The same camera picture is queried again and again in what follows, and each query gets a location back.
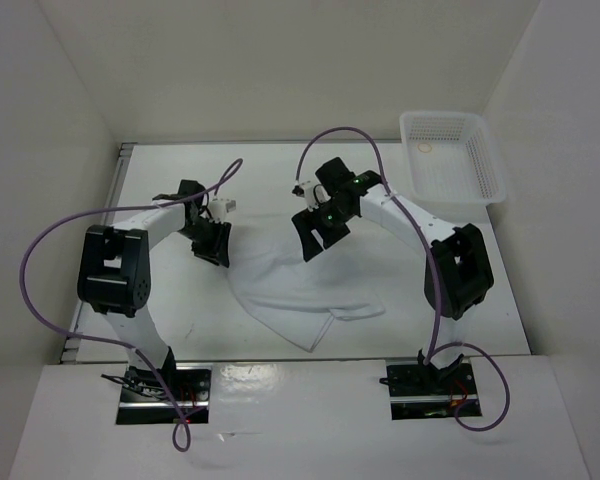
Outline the white skirt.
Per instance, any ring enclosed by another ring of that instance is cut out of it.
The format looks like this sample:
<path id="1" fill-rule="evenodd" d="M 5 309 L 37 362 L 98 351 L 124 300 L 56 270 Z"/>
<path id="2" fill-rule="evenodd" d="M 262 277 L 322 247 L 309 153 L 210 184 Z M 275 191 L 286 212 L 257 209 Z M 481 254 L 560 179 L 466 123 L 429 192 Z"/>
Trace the white skirt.
<path id="1" fill-rule="evenodd" d="M 325 250 L 306 262 L 299 237 L 284 216 L 236 225 L 229 240 L 227 279 L 236 301 L 255 320 L 311 353 L 334 321 L 386 312 L 362 263 L 349 248 Z"/>

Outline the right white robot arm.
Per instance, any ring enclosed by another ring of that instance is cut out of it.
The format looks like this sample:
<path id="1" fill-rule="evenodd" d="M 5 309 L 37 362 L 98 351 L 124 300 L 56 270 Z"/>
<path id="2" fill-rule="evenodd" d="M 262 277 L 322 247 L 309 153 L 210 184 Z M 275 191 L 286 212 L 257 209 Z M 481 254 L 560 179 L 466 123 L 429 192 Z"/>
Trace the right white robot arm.
<path id="1" fill-rule="evenodd" d="M 417 356 L 418 381 L 439 393 L 453 380 L 463 359 L 457 323 L 485 300 L 494 275 L 481 230 L 472 223 L 455 226 L 409 204 L 384 175 L 356 174 L 339 157 L 315 172 L 316 180 L 297 181 L 292 194 L 305 208 L 292 217 L 302 258 L 309 262 L 344 239 L 355 217 L 391 233 L 424 256 L 425 298 L 434 311 L 430 340 Z"/>

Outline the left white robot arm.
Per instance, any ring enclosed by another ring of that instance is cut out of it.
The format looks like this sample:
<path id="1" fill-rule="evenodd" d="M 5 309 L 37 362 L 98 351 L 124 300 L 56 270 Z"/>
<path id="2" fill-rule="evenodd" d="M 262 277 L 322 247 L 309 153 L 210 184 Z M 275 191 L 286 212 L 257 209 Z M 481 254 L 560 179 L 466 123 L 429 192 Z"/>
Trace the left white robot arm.
<path id="1" fill-rule="evenodd" d="M 230 265 L 228 213 L 236 202 L 208 198 L 202 184 L 183 180 L 174 194 L 159 194 L 151 208 L 85 234 L 77 293 L 127 345 L 127 381 L 160 400 L 178 390 L 175 355 L 159 335 L 148 308 L 152 288 L 150 251 L 173 233 L 191 242 L 195 257 Z"/>

